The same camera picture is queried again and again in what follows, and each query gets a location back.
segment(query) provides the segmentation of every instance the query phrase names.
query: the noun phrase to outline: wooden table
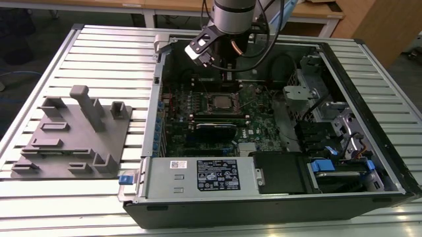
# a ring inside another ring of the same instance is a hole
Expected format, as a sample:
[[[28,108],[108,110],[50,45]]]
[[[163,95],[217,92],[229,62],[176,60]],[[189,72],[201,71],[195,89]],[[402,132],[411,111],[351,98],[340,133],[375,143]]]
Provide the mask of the wooden table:
[[[207,3],[211,10],[212,0]],[[8,0],[1,1],[0,6],[143,14],[147,28],[156,27],[156,15],[200,16],[201,12],[201,0]],[[332,12],[324,3],[304,2],[296,5],[288,21],[323,24],[319,37],[327,38],[343,17],[344,14]]]
[[[212,0],[207,0],[211,10]],[[156,15],[200,16],[200,0],[145,0],[143,5],[145,24],[155,28]],[[338,21],[344,18],[343,12],[331,11],[324,3],[304,2],[296,5],[288,22],[323,24],[319,37],[328,38],[335,29]]]

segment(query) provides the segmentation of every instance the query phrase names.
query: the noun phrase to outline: blue latch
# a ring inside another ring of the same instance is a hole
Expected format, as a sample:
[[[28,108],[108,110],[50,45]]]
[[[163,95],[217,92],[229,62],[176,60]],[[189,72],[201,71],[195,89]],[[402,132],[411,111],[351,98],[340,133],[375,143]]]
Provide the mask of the blue latch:
[[[375,170],[375,165],[371,160],[367,160],[367,167],[368,167],[368,170]]]
[[[320,171],[335,171],[332,161],[330,159],[317,159],[311,163],[311,168],[313,172]]]
[[[132,185],[133,184],[133,176],[132,175],[121,175],[119,177],[119,185]]]
[[[326,146],[326,148],[328,149],[328,151],[330,151],[330,153],[332,154],[332,155],[338,155],[338,152],[336,152],[336,150],[334,150],[330,146]]]

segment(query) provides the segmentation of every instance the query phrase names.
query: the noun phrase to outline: white table leg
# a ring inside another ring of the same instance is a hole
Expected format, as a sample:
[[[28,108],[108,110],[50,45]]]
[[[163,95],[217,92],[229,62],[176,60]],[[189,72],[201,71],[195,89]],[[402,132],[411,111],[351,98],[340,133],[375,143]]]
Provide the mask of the white table leg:
[[[330,38],[334,32],[335,26],[338,24],[339,19],[330,19],[328,22],[324,24],[322,31],[317,37]]]
[[[145,27],[155,28],[156,27],[155,10],[153,9],[143,9],[143,14],[144,14],[144,18],[145,18]]]

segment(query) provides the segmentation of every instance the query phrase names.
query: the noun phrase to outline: motherboard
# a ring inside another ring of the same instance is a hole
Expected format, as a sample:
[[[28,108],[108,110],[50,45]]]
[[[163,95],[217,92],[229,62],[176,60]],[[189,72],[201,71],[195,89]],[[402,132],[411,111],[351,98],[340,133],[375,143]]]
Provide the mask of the motherboard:
[[[164,88],[165,155],[247,156],[243,147],[251,152],[281,151],[271,107],[276,91],[256,83],[239,83],[233,93],[213,92],[208,84],[196,78],[191,85]]]

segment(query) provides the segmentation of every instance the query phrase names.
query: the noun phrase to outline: sticker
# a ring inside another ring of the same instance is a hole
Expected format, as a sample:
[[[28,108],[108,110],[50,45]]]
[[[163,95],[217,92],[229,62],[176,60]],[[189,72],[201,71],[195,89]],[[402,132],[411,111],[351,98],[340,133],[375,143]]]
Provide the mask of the sticker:
[[[169,162],[171,169],[185,169],[187,168],[187,161],[185,160],[172,160]]]
[[[235,159],[197,160],[199,191],[240,190],[237,161]]]
[[[140,7],[140,4],[121,4],[123,6],[129,6],[129,7]]]

